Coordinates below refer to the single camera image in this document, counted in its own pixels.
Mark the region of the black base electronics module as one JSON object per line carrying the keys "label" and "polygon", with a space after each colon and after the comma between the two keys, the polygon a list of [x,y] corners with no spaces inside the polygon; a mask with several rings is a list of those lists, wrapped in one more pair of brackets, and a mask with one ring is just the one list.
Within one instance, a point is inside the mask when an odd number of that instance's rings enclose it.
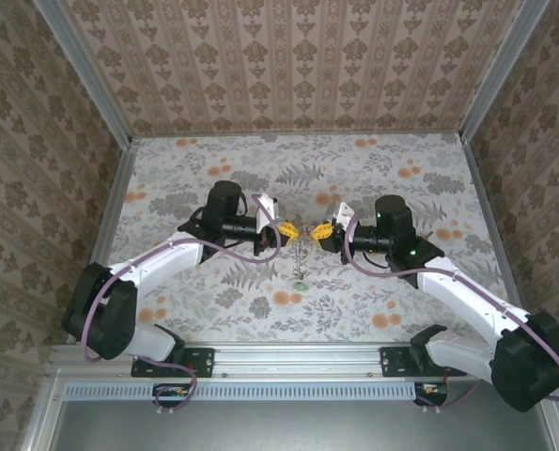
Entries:
{"label": "black base electronics module", "polygon": [[443,383],[416,382],[413,402],[421,407],[438,407],[446,403],[448,390]]}
{"label": "black base electronics module", "polygon": [[188,402],[193,392],[193,384],[188,383],[160,383],[152,388],[152,402],[161,411],[175,411]]}

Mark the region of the grey metal panel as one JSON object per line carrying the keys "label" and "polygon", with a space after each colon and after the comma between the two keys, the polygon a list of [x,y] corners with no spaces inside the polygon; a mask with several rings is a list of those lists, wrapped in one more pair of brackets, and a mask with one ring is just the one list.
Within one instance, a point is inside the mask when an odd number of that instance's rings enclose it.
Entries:
{"label": "grey metal panel", "polygon": [[559,451],[559,405],[527,413],[482,386],[439,412],[409,401],[71,400],[44,384],[22,451]]}

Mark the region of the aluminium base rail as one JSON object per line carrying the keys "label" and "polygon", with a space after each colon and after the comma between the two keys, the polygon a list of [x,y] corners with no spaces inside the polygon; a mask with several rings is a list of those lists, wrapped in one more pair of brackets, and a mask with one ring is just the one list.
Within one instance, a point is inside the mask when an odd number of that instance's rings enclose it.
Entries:
{"label": "aluminium base rail", "polygon": [[[193,343],[187,352],[207,349],[210,381],[377,381],[383,350],[393,343]],[[126,380],[133,358],[89,363],[78,345],[55,346],[46,376],[71,381]]]}

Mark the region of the aluminium table side rail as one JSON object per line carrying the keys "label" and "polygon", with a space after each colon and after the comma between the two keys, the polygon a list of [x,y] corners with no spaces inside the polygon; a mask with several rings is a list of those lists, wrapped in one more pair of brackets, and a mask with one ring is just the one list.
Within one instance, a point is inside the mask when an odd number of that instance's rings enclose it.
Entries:
{"label": "aluminium table side rail", "polygon": [[130,145],[120,154],[111,191],[101,218],[101,226],[91,254],[91,263],[105,264],[111,255],[118,220],[133,174],[139,145],[139,139],[132,139]]}
{"label": "aluminium table side rail", "polygon": [[494,219],[489,198],[486,192],[485,185],[483,180],[481,179],[481,174],[479,168],[477,166],[477,162],[475,160],[473,150],[469,141],[464,140],[463,138],[460,139],[462,150],[465,155],[467,165],[469,166],[470,173],[472,180],[474,182],[474,187],[477,192],[477,197],[479,201],[479,205],[481,207],[484,220],[486,222],[487,230],[489,232],[489,237],[492,242],[492,246],[494,249],[494,253],[501,270],[501,275],[504,280],[505,290],[508,295],[509,301],[518,306],[522,307],[522,300],[520,298],[520,294],[513,276],[513,272],[511,271],[505,248],[501,239],[501,235],[498,230],[498,226]]}

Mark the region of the aluminium frame post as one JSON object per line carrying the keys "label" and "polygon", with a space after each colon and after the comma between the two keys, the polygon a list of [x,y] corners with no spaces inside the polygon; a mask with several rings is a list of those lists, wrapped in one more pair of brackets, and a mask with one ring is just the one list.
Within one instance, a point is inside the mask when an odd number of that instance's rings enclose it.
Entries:
{"label": "aluminium frame post", "polygon": [[126,151],[131,146],[130,127],[116,106],[111,89],[101,78],[94,58],[88,55],[86,46],[70,23],[68,15],[58,0],[34,0],[34,2],[85,86],[110,133],[121,150]]}
{"label": "aluminium frame post", "polygon": [[549,2],[550,0],[523,1],[459,127],[458,134],[463,144],[473,139]]}

